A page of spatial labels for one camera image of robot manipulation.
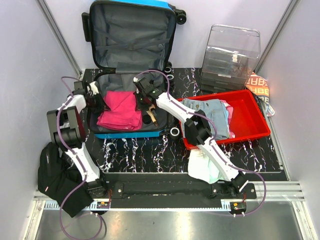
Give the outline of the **clear plastic drawer organizer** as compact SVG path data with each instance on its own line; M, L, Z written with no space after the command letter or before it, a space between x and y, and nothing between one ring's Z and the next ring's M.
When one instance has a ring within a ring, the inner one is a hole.
M243 90L260 54L258 30L212 25L201 68L200 89L212 93Z

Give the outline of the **black round compact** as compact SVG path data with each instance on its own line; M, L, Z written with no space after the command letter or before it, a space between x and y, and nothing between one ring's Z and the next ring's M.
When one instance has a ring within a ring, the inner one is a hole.
M146 125L150 124L152 122L151 117L148 114L145 114L142 116L142 122Z

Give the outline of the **red plastic tray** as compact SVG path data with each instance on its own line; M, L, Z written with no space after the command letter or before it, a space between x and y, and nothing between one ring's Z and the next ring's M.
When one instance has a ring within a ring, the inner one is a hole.
M252 92L247 89L192 96L191 100L207 101L219 99L233 107L230 130L234 138L218 140L218 145L257 140L271 134L270 128L258 107Z

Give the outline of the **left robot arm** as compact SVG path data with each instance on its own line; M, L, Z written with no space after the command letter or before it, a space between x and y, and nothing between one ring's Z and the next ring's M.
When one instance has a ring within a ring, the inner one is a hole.
M81 174L84 187L92 198L103 198L108 186L100 168L94 163L86 147L85 127L80 113L87 107L101 107L102 96L97 87L77 78L74 90L61 107L46 113L51 142L56 144Z

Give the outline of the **blue hard-shell suitcase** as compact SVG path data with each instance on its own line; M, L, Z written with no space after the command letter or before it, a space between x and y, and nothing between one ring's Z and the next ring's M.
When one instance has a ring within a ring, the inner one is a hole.
M96 0L81 17L102 96L135 91L135 76L167 86L163 73L171 66L176 27L186 23L184 10L160 0Z

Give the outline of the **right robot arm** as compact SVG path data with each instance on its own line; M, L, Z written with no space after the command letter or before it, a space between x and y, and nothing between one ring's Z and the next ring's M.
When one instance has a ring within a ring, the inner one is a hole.
M188 142L202 150L228 182L228 195L235 199L243 195L249 180L244 171L234 166L216 143L205 113L186 107L168 92L154 87L146 78L134 77L133 83L146 103L156 104L184 125L184 135Z

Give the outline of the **black cloth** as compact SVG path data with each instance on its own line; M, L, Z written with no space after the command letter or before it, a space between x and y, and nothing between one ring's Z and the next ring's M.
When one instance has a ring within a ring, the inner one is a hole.
M42 149L39 158L38 190L57 201L58 205L73 218L93 202L84 185L67 197L81 182L82 176L78 169L70 167L55 144L48 143Z

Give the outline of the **white mint cloth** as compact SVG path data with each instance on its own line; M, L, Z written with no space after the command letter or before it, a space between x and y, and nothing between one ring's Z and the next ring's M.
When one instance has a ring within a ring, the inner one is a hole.
M190 151L187 173L190 177L202 180L208 184L224 180L218 168L200 149L192 149Z

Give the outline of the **magenta pink cloth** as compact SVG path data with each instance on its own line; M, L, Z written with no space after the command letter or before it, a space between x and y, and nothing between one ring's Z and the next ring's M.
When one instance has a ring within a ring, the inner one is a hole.
M142 128L142 112L136 110L136 96L131 91L108 91L104 97L110 110L97 119L97 125L116 131L136 131Z

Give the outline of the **black marble pattern mat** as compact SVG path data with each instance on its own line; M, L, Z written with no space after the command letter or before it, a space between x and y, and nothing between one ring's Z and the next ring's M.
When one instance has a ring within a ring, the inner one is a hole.
M100 139L86 129L86 147L104 173L186 173L190 152L183 139L159 137ZM287 176L271 136L222 144L220 148L241 169L258 172L265 181Z

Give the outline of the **orange white printed bag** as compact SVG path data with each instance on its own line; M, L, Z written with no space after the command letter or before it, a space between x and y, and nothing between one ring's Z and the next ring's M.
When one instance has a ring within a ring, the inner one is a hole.
M245 83L245 87L263 101L268 117L275 115L275 110L270 105L270 90L266 79L253 72Z

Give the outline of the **pink camouflage garment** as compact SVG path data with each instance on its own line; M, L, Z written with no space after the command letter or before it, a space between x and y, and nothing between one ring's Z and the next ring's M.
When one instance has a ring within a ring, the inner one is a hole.
M234 139L236 137L236 135L234 134L234 132L231 130L231 121L232 121L232 116L233 116L233 112L234 112L234 108L227 103L225 100L221 100L222 103L225 103L225 105L227 106L227 110L229 112L229 116L228 116L228 122L229 122L229 138L230 139Z

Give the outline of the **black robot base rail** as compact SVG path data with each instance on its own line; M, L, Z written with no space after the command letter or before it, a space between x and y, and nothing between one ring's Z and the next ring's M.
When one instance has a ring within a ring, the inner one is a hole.
M209 184L186 173L105 173L111 209L227 210L228 201L256 200L253 183L231 195L226 183Z

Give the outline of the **light blue t-shirt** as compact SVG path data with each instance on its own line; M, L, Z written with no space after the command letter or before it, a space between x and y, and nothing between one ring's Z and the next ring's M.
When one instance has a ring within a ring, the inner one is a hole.
M226 128L229 131L230 130L230 128L229 128L229 112L228 112L228 109L227 109L227 106L225 103L223 103L223 112L224 112Z

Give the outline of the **light denim shorts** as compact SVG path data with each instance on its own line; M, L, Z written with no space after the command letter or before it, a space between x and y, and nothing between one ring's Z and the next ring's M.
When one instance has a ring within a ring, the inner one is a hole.
M225 140L229 138L229 130L227 129L224 115L224 106L221 100L210 99L201 101L184 98L181 103L192 110L202 110L205 113L205 116L209 118L216 127L216 140Z

